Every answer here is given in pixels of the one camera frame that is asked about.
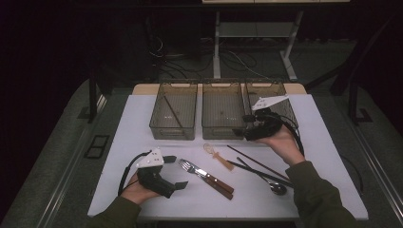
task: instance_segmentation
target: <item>person's right hand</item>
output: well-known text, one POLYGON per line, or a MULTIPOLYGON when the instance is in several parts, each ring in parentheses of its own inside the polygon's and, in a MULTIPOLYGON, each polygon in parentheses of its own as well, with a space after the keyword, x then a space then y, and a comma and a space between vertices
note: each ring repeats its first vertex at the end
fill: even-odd
POLYGON ((294 136, 285 125, 274 136, 258 139, 255 142, 270 146, 290 166, 305 161, 294 136))

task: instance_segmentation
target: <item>green sleeve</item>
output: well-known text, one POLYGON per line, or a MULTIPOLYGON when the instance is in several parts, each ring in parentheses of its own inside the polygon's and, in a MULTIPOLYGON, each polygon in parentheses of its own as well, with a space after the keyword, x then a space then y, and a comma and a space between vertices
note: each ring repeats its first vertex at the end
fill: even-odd
POLYGON ((136 203, 117 197, 104 212, 94 216, 86 227, 135 227, 137 216, 141 210, 141 207, 136 203))
POLYGON ((294 185, 294 202, 306 228, 360 227, 343 207, 338 189, 322 179, 310 161, 286 170, 294 185))

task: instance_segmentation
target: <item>wooden handle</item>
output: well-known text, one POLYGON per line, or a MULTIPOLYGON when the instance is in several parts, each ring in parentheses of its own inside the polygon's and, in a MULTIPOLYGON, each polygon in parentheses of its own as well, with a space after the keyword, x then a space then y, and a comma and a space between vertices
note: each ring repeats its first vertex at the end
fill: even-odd
POLYGON ((230 194, 232 194, 234 192, 234 188, 232 188, 228 184, 222 182, 221 180, 218 180, 217 178, 211 176, 210 174, 207 174, 205 176, 205 178, 211 180, 212 182, 214 182, 215 184, 217 184, 218 186, 220 186, 222 189, 224 189, 225 191, 227 191, 230 194))
POLYGON ((219 186, 216 182, 214 182, 213 180, 209 179, 209 178, 203 178, 204 181, 206 183, 208 183, 208 185, 212 186, 214 189, 216 189, 219 193, 221 193, 223 196, 225 196, 227 199, 231 200, 234 196, 229 193, 228 191, 226 191, 225 189, 223 189, 221 186, 219 186))
POLYGON ((220 156, 220 154, 218 152, 214 153, 213 158, 220 161, 221 164, 223 164, 227 169, 229 169, 229 171, 232 171, 234 169, 234 165, 232 163, 228 162, 227 160, 225 160, 222 156, 220 156))

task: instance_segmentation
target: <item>utensil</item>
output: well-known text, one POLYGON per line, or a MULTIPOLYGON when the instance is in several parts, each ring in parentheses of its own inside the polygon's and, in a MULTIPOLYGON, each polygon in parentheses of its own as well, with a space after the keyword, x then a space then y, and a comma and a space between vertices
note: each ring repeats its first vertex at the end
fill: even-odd
POLYGON ((218 180, 217 178, 207 173, 206 171, 200 169, 196 164, 183 159, 179 160, 178 163, 185 171, 187 171, 188 173, 196 174, 204 182, 208 183, 210 186, 212 186, 218 192, 223 194, 229 200, 231 200, 234 197, 232 195, 232 193, 234 192, 234 188, 222 182, 221 180, 218 180))
POLYGON ((243 153, 240 152, 238 149, 236 149, 236 148, 234 148, 234 147, 232 147, 232 146, 230 146, 230 145, 227 145, 227 146, 228 146, 229 148, 231 148, 232 150, 234 150, 235 152, 238 152, 239 154, 241 154, 241 155, 243 155, 244 157, 248 158, 248 159, 251 160, 252 162, 255 162, 256 164, 260 165, 261 167, 263 167, 263 168, 265 168, 265 169, 271 171, 272 173, 278 175, 279 177, 285 179, 286 181, 290 181, 289 178, 285 177, 284 175, 281 175, 279 172, 276 172, 275 170, 273 170, 273 169, 267 167, 266 165, 264 165, 264 164, 262 164, 262 163, 260 163, 260 162, 258 162, 258 161, 256 161, 256 160, 252 159, 251 157, 249 157, 249 156, 243 154, 243 153))
POLYGON ((227 169, 229 169, 229 171, 232 171, 234 169, 234 165, 225 160, 222 156, 220 156, 219 152, 214 151, 212 145, 210 145, 209 143, 205 143, 203 148, 207 153, 213 155, 213 159, 217 159, 219 162, 221 162, 221 164, 223 164, 227 169))
POLYGON ((259 170, 246 167, 246 166, 243 165, 243 164, 239 164, 239 163, 236 163, 236 162, 233 162, 233 161, 228 161, 228 162, 234 164, 234 165, 237 166, 238 168, 244 169, 244 170, 249 171, 249 172, 252 172, 252 173, 254 173, 254 174, 259 174, 259 175, 265 177, 266 179, 270 179, 270 180, 272 180, 272 181, 281 183, 281 184, 283 184, 283 185, 285 185, 285 186, 287 186, 287 187, 294 188, 293 184, 292 184, 291 182, 287 181, 287 180, 283 180, 283 179, 280 179, 280 178, 273 177, 273 176, 268 175, 268 174, 266 174, 266 173, 260 172, 259 170))
MULTIPOLYGON (((242 162, 245 166, 247 166, 249 168, 251 167, 245 161, 243 161, 241 158, 237 157, 237 160, 242 162)), ((283 195, 285 195, 287 193, 287 188, 284 185, 276 183, 276 182, 272 183, 272 182, 268 181, 266 178, 264 178, 262 175, 260 175, 260 174, 257 174, 257 175, 260 178, 262 178, 264 181, 266 181, 266 182, 268 182, 270 184, 270 188, 272 189, 272 192, 274 194, 279 195, 279 196, 283 196, 283 195)))

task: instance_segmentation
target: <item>person's left hand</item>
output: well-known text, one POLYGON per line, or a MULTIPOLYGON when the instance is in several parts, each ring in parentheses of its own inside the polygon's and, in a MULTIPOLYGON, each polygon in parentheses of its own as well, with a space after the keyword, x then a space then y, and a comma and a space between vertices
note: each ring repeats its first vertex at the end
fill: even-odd
POLYGON ((142 204, 148 199, 155 198, 160 196, 160 194, 144 188, 139 183, 139 178, 137 177, 137 173, 135 173, 130 181, 128 182, 127 187, 122 192, 121 197, 126 198, 138 205, 142 204))

